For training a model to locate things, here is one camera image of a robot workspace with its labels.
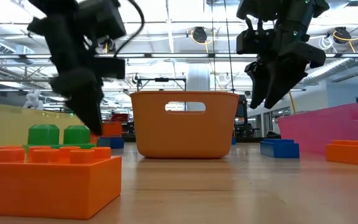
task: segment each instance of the table surface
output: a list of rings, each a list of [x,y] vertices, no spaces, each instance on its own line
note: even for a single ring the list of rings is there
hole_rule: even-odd
[[[0,217],[0,224],[358,224],[358,166],[274,159],[238,144],[220,160],[144,159],[124,150],[122,194],[90,220]]]

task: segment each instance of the ceiling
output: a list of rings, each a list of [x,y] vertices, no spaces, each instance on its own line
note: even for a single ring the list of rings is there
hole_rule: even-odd
[[[138,53],[161,53],[161,54],[227,54],[236,53],[236,37],[244,29],[247,29],[244,21],[236,18],[238,1],[227,1],[225,10],[222,0],[213,0],[214,7],[211,9],[211,0],[138,0],[142,9],[146,25],[143,31],[123,50],[122,54]],[[140,19],[136,10],[128,1],[120,1],[119,9],[125,28],[130,36],[140,26]],[[332,44],[329,47],[322,45],[324,36],[328,32],[333,33],[335,27],[344,26],[350,32],[353,39],[358,38],[358,1],[329,1],[331,10],[325,12],[311,21],[308,34],[311,36],[308,42],[316,47],[326,48],[327,53],[350,52],[348,44]],[[41,36],[30,34],[27,24],[33,16],[43,17],[43,14],[26,0],[0,0],[0,42],[12,47],[26,46],[35,54],[48,54],[45,39]],[[272,22],[264,24],[264,29],[273,26]],[[212,40],[213,32],[216,41],[210,44],[198,44],[191,38],[194,27],[204,27],[208,39]],[[127,37],[116,40],[116,45],[122,44]],[[358,40],[353,41],[357,48]],[[211,72],[211,89],[231,89],[231,71],[235,88],[251,88],[250,78],[243,72],[244,67],[254,58],[235,59],[230,64],[228,58],[215,61]],[[107,99],[106,106],[130,108],[128,92],[123,89],[135,91],[132,79],[135,74],[141,78],[175,77],[186,76],[190,63],[210,63],[204,58],[129,58],[127,59],[127,77],[125,80],[107,80],[104,84]],[[57,74],[55,67],[46,59],[34,60],[31,65],[20,63],[17,60],[0,59],[0,68],[7,70],[10,75],[4,78],[32,78],[34,80],[47,80]],[[24,89],[35,87],[50,89],[47,82],[22,83]],[[13,88],[12,85],[0,85],[0,88]],[[154,83],[150,82],[143,87],[146,89],[177,89],[181,86],[175,82]]]

